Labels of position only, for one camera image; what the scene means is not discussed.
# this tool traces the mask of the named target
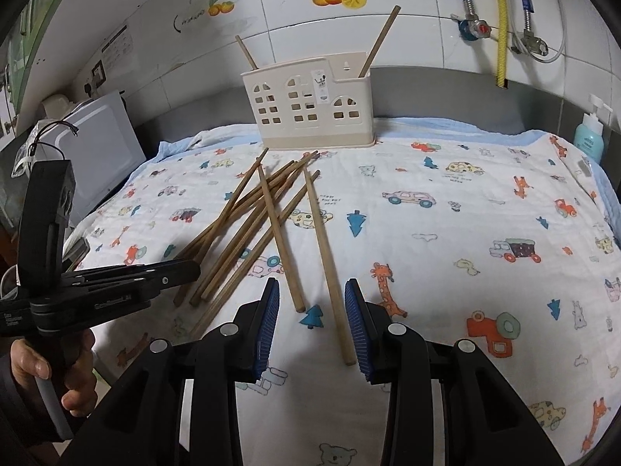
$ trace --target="blue hose label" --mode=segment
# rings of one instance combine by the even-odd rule
[[[522,0],[522,6],[524,10],[528,10],[532,14],[535,13],[535,9],[533,9],[533,0]]]

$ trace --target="yellow hose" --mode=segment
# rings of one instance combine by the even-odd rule
[[[496,64],[496,85],[507,89],[507,0],[498,0],[498,60]]]

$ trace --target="white appliance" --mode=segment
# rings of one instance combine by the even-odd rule
[[[144,163],[145,155],[117,91],[79,105],[64,119],[78,127],[78,136],[67,126],[57,125],[41,141],[55,145],[71,160],[76,191],[69,222],[76,226]],[[35,161],[58,159],[57,150],[37,146]]]

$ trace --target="wooden stick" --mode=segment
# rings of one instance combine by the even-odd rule
[[[276,181],[277,178],[280,180],[284,172],[287,171],[287,169],[291,165],[294,165],[295,163],[296,163],[295,161],[290,161],[289,163],[284,165],[282,168],[279,168],[277,171],[275,171],[270,176],[270,179],[272,180],[270,180],[269,187],[273,189],[274,181]],[[263,191],[261,189],[261,185],[258,184],[252,191],[250,191],[248,194],[243,196],[237,202],[237,204],[235,205],[235,210],[231,212],[229,221],[231,219],[234,219],[234,220],[239,219],[245,213],[248,207],[252,206],[254,203],[257,202],[257,200],[259,200],[262,197],[263,197]],[[211,230],[214,224],[215,224],[215,221],[213,221],[209,226],[207,226],[203,231],[201,231],[201,233],[198,234],[198,236],[195,236],[195,238],[189,244],[187,244],[187,246],[185,246],[185,248],[182,249],[181,252],[179,252],[176,258],[177,259],[183,259],[183,258],[188,258],[188,257],[194,258],[194,255],[196,255],[196,253],[198,252],[198,246],[200,246],[200,244],[203,242],[205,236],[209,233],[209,230]]]
[[[291,260],[291,253],[287,242],[283,237],[283,233],[280,230],[280,222],[278,221],[278,215],[274,208],[274,202],[269,192],[268,182],[265,179],[265,173],[263,172],[263,166],[257,168],[259,172],[259,180],[261,181],[261,187],[263,188],[263,197],[265,198],[265,205],[268,209],[269,222],[274,231],[274,239],[276,246],[278,247],[278,254],[280,255],[280,261],[283,264],[284,277],[287,279],[287,285],[293,299],[293,306],[296,308],[296,312],[302,313],[306,311],[304,305],[304,297],[302,295],[302,285],[300,284],[300,278],[297,274],[296,268]]]
[[[250,167],[246,175],[243,176],[243,179],[241,179],[241,181],[235,188],[235,191],[233,192],[233,196],[231,196],[231,198],[227,201],[226,205],[222,209],[222,212],[220,213],[218,218],[213,223],[213,227],[209,230],[209,233],[205,236],[202,242],[202,245],[199,247],[199,250],[196,256],[194,256],[193,258],[194,261],[196,261],[198,264],[201,264],[201,262],[203,262],[203,259],[207,255],[207,252],[209,252],[211,244],[215,240],[216,236],[218,236],[218,234],[220,233],[220,228],[222,227],[224,222],[229,218],[229,214],[231,213],[231,210],[235,206],[235,203],[237,202],[238,198],[241,196],[241,193],[243,193],[244,188],[246,187],[246,185],[252,178],[252,175],[257,169],[257,166],[261,164],[261,160],[265,157],[268,150],[269,149],[267,147],[263,149],[263,152],[261,152],[259,157],[257,157],[257,159],[255,160],[253,165]],[[175,304],[178,303],[177,306],[181,305],[181,303],[183,303],[183,300],[185,299],[187,292],[192,288],[192,285],[194,285],[193,282],[180,286],[177,291],[177,294],[175,294],[173,303]]]
[[[235,35],[235,40],[237,40],[237,43],[241,47],[241,51],[243,51],[243,54],[246,56],[246,59],[250,63],[250,66],[252,67],[252,69],[253,70],[259,70],[259,67],[255,63],[255,61],[252,59],[252,56],[250,55],[250,52],[246,48],[245,44],[241,41],[240,36],[239,35]]]
[[[304,178],[306,178],[306,188],[311,205],[310,211],[312,212],[313,224],[315,225],[315,234],[317,236],[317,243],[319,244],[321,262],[324,265],[325,281],[328,284],[332,311],[334,312],[334,321],[337,325],[338,343],[341,347],[343,361],[347,366],[351,366],[356,364],[356,352],[353,348],[352,336],[349,331],[347,314],[345,313],[345,305],[341,294],[341,286],[338,283],[337,268],[334,264],[332,251],[330,250],[330,242],[328,241],[328,233],[325,230],[324,219],[320,212],[319,199],[317,199],[315,185],[312,183],[310,177],[308,170],[304,168]]]
[[[318,176],[319,171],[316,171],[311,178],[312,180],[315,180]],[[289,218],[291,212],[293,212],[293,210],[297,207],[297,204],[306,195],[306,189],[306,184],[304,184],[302,188],[298,191],[296,196],[294,196],[293,199],[289,203],[287,203],[285,209],[278,216],[278,221],[280,222],[280,224],[282,224]],[[263,253],[269,242],[271,242],[273,236],[274,231],[270,226],[265,234],[261,237],[259,242],[243,260],[243,263],[240,264],[240,266],[235,270],[235,273],[231,276],[231,278],[229,278],[228,282],[220,290],[218,295],[209,302],[205,313],[190,331],[189,337],[191,340],[199,340],[203,336],[204,330],[208,328],[209,324],[211,324],[211,322],[215,319],[215,316],[222,309],[224,304],[233,295],[233,292],[235,291],[235,289],[237,289],[237,286],[239,285],[241,280],[243,280],[243,278],[246,276],[250,267],[255,264],[255,261],[259,259],[259,256]]]
[[[375,59],[375,55],[380,50],[382,42],[384,42],[384,39],[386,38],[386,35],[388,34],[388,30],[390,30],[390,27],[392,26],[392,23],[394,22],[394,20],[397,18],[397,14],[399,13],[400,10],[401,10],[401,7],[399,5],[395,5],[394,9],[392,9],[392,12],[390,12],[390,15],[388,16],[388,19],[386,20],[386,23],[384,24],[382,31],[380,31],[380,35],[378,36],[378,39],[375,41],[375,44],[373,44],[373,49],[371,49],[371,52],[369,52],[366,62],[364,63],[362,70],[360,70],[360,74],[358,78],[361,79],[369,71],[369,68],[371,67],[371,63]]]
[[[302,170],[296,170],[293,174],[290,175],[285,184],[274,195],[275,200],[278,201],[284,195],[284,193],[286,193],[291,188],[297,177],[300,175],[301,171]],[[237,259],[239,258],[241,251],[244,249],[244,247],[247,246],[248,242],[257,234],[259,228],[263,225],[266,218],[268,217],[268,211],[265,205],[265,201],[262,203],[260,210],[260,215],[258,215],[253,220],[249,228],[245,232],[241,233],[240,237],[237,237],[236,235],[237,240],[233,239],[231,243],[229,243],[225,251],[220,256],[220,259],[218,259],[218,261],[213,265],[212,272],[207,277],[208,285],[203,291],[203,295],[201,295],[201,298],[208,300],[212,296],[213,292],[218,288],[223,278],[226,277],[231,268],[235,265],[235,261],[237,261]]]

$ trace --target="silver screw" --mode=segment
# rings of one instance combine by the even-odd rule
[[[390,326],[388,326],[388,332],[395,336],[405,335],[407,331],[408,329],[400,322],[393,322]]]
[[[149,345],[149,350],[154,354],[164,352],[168,348],[168,342],[166,340],[155,340]]]
[[[222,336],[236,335],[238,331],[239,328],[237,327],[237,324],[234,324],[233,322],[228,322],[220,327],[220,334]]]
[[[474,352],[476,346],[470,340],[460,340],[457,344],[462,352],[471,353]]]

